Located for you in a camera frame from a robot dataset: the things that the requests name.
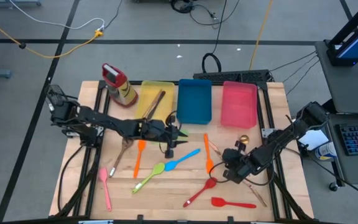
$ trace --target red spatula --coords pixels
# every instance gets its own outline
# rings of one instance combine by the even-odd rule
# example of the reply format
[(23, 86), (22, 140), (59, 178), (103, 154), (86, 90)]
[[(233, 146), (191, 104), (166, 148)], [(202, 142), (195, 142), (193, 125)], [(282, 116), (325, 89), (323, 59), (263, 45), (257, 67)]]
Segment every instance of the red spatula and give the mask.
[(183, 204), (183, 208), (186, 208), (187, 206), (189, 206), (189, 204), (191, 202), (193, 202), (201, 193), (203, 193), (204, 190), (206, 189), (211, 189), (213, 187), (215, 187), (216, 185), (216, 178), (215, 177), (212, 177), (210, 179), (208, 179), (206, 182), (205, 182), (205, 185), (204, 187), (199, 191), (197, 192), (197, 194), (195, 194), (194, 196), (192, 196), (189, 200), (187, 200), (184, 204)]
[(223, 198), (211, 197), (211, 203), (215, 207), (223, 207), (225, 205), (233, 205), (244, 208), (256, 208), (256, 205), (249, 203), (236, 203), (236, 202), (227, 202)]

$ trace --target white cable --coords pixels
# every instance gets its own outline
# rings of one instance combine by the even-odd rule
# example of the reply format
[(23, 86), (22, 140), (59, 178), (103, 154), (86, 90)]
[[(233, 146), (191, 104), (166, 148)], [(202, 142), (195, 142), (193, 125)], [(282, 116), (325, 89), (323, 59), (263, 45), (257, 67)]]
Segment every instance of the white cable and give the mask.
[(101, 18), (91, 19), (90, 21), (86, 22), (85, 24), (83, 24), (82, 26), (79, 26), (79, 27), (69, 27), (69, 26), (66, 26), (65, 24), (57, 24), (57, 23), (54, 23), (54, 22), (40, 21), (40, 20), (35, 19), (32, 16), (28, 15), (25, 11), (23, 11), (21, 8), (19, 8), (19, 6), (14, 4), (14, 2), (12, 0), (9, 0), (9, 1), (13, 4), (14, 7), (16, 7), (16, 9), (18, 9), (20, 12), (23, 12), (23, 14), (25, 14), (28, 18), (34, 20), (35, 22), (40, 22), (40, 23), (43, 23), (43, 24), (50, 24), (50, 25), (55, 25), (55, 26), (62, 26), (62, 27), (66, 27), (66, 28), (69, 28), (69, 29), (80, 29), (80, 28), (88, 25), (92, 21), (100, 20), (100, 21), (102, 21), (102, 26), (99, 28), (99, 30), (102, 31), (104, 29), (104, 20), (101, 19)]

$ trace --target orange spatula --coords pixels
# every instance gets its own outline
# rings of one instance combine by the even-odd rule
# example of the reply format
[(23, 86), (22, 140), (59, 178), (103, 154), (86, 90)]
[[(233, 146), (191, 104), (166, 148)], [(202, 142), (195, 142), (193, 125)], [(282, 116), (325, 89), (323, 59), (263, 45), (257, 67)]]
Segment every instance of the orange spatula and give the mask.
[(140, 157), (142, 156), (142, 151), (145, 147), (146, 147), (146, 141), (139, 140), (139, 142), (137, 143), (137, 148), (139, 151), (137, 153), (137, 160), (136, 160), (136, 165), (135, 165), (135, 170), (134, 170), (134, 178), (137, 177), (137, 173), (139, 171), (139, 166), (140, 166)]
[(205, 143), (205, 150), (206, 150), (206, 172), (209, 174), (209, 171), (214, 166), (214, 162), (211, 159), (211, 155), (209, 155), (209, 144), (208, 144), (208, 135), (204, 134), (204, 143)]

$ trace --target green spoon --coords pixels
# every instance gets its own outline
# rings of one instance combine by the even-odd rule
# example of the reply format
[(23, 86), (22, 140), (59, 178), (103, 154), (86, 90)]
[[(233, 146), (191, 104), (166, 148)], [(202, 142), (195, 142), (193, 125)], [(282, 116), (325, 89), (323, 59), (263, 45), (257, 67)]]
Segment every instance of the green spoon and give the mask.
[(161, 174), (164, 171), (164, 169), (165, 169), (165, 164), (162, 162), (154, 165), (152, 173), (146, 179), (144, 179), (141, 183), (136, 185), (135, 189), (132, 191), (132, 194), (138, 192), (143, 187), (143, 185), (145, 185), (147, 183), (147, 181), (149, 181), (153, 176), (155, 176), (157, 174)]

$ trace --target plastic spoon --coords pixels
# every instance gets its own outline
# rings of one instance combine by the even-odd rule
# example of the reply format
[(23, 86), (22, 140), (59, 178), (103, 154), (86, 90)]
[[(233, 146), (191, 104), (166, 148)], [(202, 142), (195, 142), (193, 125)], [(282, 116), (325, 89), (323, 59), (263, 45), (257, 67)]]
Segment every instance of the plastic spoon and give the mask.
[(218, 181), (218, 180), (216, 180), (215, 177), (212, 177), (212, 178), (208, 179), (208, 180), (205, 182), (204, 187), (203, 187), (199, 192), (197, 192), (197, 194), (195, 194), (194, 196), (192, 196), (189, 200), (187, 200), (187, 201), (183, 204), (183, 208), (186, 208), (187, 206), (189, 206), (189, 204), (191, 204), (201, 193), (203, 193), (204, 190), (206, 190), (206, 189), (211, 189), (211, 188), (215, 187), (216, 181)]
[(236, 203), (236, 202), (227, 202), (223, 198), (211, 197), (211, 203), (215, 207), (223, 207), (225, 205), (233, 205), (244, 208), (256, 208), (256, 205), (249, 203)]
[(197, 153), (199, 153), (201, 151), (201, 149), (196, 149), (194, 150), (193, 152), (183, 156), (181, 159), (177, 160), (177, 161), (169, 161), (165, 164), (165, 171), (171, 171), (173, 170), (179, 162), (182, 162), (184, 161), (185, 159), (188, 159), (190, 158), (191, 156), (194, 156), (196, 155)]
[(106, 197), (106, 207), (107, 211), (111, 212), (111, 202), (110, 202), (110, 195), (109, 190), (107, 188), (107, 168), (102, 167), (99, 170), (99, 179), (103, 182), (104, 185), (104, 196)]
[(209, 154), (208, 135), (206, 133), (204, 134), (204, 143), (205, 143), (205, 150), (206, 150), (206, 172), (207, 174), (209, 174), (210, 170), (214, 166), (214, 162), (212, 161), (211, 155)]
[(139, 166), (140, 166), (140, 157), (142, 156), (142, 151), (143, 149), (145, 149), (146, 147), (146, 141), (144, 140), (139, 140), (139, 142), (137, 143), (137, 148), (138, 148), (138, 153), (137, 153), (137, 160), (136, 160), (136, 165), (135, 165), (135, 170), (134, 170), (134, 178), (137, 177), (137, 173), (139, 171)]
[(143, 187), (143, 185), (145, 185), (147, 181), (149, 181), (153, 176), (164, 172), (164, 168), (165, 168), (165, 164), (162, 162), (154, 165), (152, 173), (148, 177), (146, 177), (146, 179), (144, 179), (141, 183), (136, 185), (135, 189), (132, 191), (132, 194), (138, 192)]

